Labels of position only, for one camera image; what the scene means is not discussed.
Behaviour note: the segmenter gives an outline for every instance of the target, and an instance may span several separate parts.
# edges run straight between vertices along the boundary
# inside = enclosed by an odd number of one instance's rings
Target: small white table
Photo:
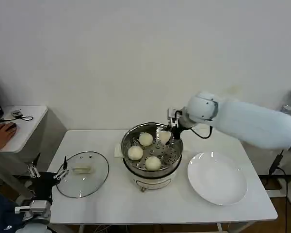
[[[48,111],[46,106],[7,106],[3,107],[5,119],[12,119],[10,112],[13,110],[21,110],[24,116],[32,116],[33,120],[24,121],[21,119],[17,119],[14,122],[17,124],[17,132],[14,137],[6,144],[4,148],[0,150],[0,152],[8,152],[8,153],[18,153],[20,152],[30,136],[37,128],[42,118]],[[0,179],[2,179],[5,183],[11,186],[14,190],[16,190],[19,194],[21,194],[25,198],[30,198],[32,193],[22,184],[20,183],[12,174],[4,167],[4,161],[0,159]]]
[[[167,187],[140,191],[131,181],[121,158],[114,157],[114,147],[127,130],[68,131],[48,171],[57,172],[64,157],[82,151],[103,154],[110,165],[105,184],[94,194],[71,199],[53,188],[51,223],[53,224],[198,224],[232,222],[229,232],[239,232],[255,221],[273,220],[273,207],[258,175],[239,140],[214,130],[210,139],[200,139],[184,132],[184,151],[178,173]],[[189,160],[199,151],[218,151],[235,160],[243,169],[248,192],[231,206],[217,206],[201,198],[187,177]]]

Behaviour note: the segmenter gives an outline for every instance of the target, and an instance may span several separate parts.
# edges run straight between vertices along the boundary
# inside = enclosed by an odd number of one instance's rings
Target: human hand
[[[16,133],[16,127],[6,131],[13,123],[0,124],[0,149],[2,149]]]

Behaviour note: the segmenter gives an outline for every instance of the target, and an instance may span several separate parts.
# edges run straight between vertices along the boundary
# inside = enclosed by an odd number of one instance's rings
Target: steamed bun
[[[166,145],[166,143],[169,141],[169,139],[171,137],[171,132],[169,132],[169,131],[160,131],[159,132],[159,137],[160,137],[161,143],[163,145]]]
[[[143,146],[150,146],[152,144],[152,142],[153,142],[153,137],[149,133],[142,133],[139,136],[139,142]]]
[[[145,161],[145,168],[148,171],[157,171],[161,167],[161,161],[159,158],[152,156],[146,159]]]
[[[139,146],[132,146],[128,149],[127,155],[131,160],[140,160],[144,154],[144,151]]]

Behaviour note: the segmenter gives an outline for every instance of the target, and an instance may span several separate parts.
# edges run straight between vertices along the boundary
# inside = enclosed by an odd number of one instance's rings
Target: white plate
[[[242,170],[233,160],[217,152],[197,154],[188,165],[193,189],[217,205],[232,205],[246,195],[248,186]]]

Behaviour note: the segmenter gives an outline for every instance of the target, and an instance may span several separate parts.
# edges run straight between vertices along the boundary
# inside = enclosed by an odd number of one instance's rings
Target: black cable
[[[276,169],[278,170],[281,170],[283,172],[283,174],[285,175],[285,181],[286,181],[286,216],[285,216],[285,219],[286,219],[286,230],[285,230],[285,233],[287,233],[287,215],[288,215],[288,211],[287,211],[287,207],[288,207],[288,181],[287,181],[287,174],[286,172],[284,171],[284,169],[280,168],[280,167],[276,167]]]
[[[22,116],[22,117],[19,117],[19,118],[14,118],[14,119],[0,119],[0,122],[7,122],[7,121],[13,121],[13,120],[18,120],[18,119],[21,119],[21,120],[24,120],[24,121],[31,121],[33,120],[33,116]]]
[[[212,129],[213,129],[213,127],[212,127],[212,126],[209,126],[209,134],[208,134],[208,136],[207,136],[207,137],[203,137],[203,136],[199,135],[198,133],[196,133],[195,130],[193,130],[192,128],[190,128],[190,130],[191,130],[194,134],[196,134],[197,136],[199,136],[199,137],[202,138],[202,139],[208,139],[208,138],[210,138],[210,136],[212,135]]]
[[[268,184],[268,181],[269,181],[269,178],[270,176],[275,172],[275,170],[277,169],[277,167],[279,166],[282,158],[283,158],[283,153],[284,150],[282,150],[277,156],[276,158],[274,159],[272,165],[270,166],[270,168],[268,169],[268,175],[267,175],[267,178],[266,178],[266,182],[265,184],[263,185],[264,187],[266,187],[266,185]]]

